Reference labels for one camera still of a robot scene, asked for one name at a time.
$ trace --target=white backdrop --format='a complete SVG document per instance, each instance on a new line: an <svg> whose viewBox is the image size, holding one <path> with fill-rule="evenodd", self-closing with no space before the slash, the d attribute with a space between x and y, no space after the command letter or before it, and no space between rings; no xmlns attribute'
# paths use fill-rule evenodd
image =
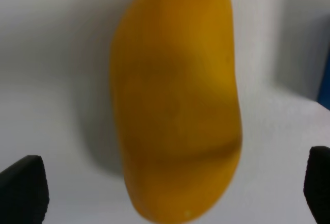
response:
<svg viewBox="0 0 330 224"><path fill-rule="evenodd" d="M0 170L44 159L45 224L147 223L120 173L108 96L109 43L130 0L0 0ZM243 153L195 223L315 223L303 195L311 146L330 146L313 101L330 0L233 0Z"/></svg>

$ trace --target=mango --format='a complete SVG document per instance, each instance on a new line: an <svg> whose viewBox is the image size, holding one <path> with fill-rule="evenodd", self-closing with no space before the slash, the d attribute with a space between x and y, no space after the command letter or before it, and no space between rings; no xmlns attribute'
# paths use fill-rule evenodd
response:
<svg viewBox="0 0 330 224"><path fill-rule="evenodd" d="M182 223L210 209L239 162L230 0L134 0L115 32L110 90L135 209Z"/></svg>

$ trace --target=ripe mango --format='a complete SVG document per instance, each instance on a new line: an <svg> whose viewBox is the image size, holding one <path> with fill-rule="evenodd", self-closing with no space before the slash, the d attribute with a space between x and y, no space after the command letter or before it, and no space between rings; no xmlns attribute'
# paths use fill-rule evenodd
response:
<svg viewBox="0 0 330 224"><path fill-rule="evenodd" d="M156 223L201 216L224 193L241 153L230 0L134 0L110 57L135 209Z"/></svg>

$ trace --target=black object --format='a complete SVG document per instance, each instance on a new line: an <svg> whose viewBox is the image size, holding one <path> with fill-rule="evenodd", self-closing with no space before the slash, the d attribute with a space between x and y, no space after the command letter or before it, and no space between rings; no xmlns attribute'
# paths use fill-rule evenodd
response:
<svg viewBox="0 0 330 224"><path fill-rule="evenodd" d="M41 224L49 201L40 156L26 156L0 173L1 224Z"/></svg>
<svg viewBox="0 0 330 224"><path fill-rule="evenodd" d="M330 148L309 151L304 194L317 224L330 223Z"/></svg>

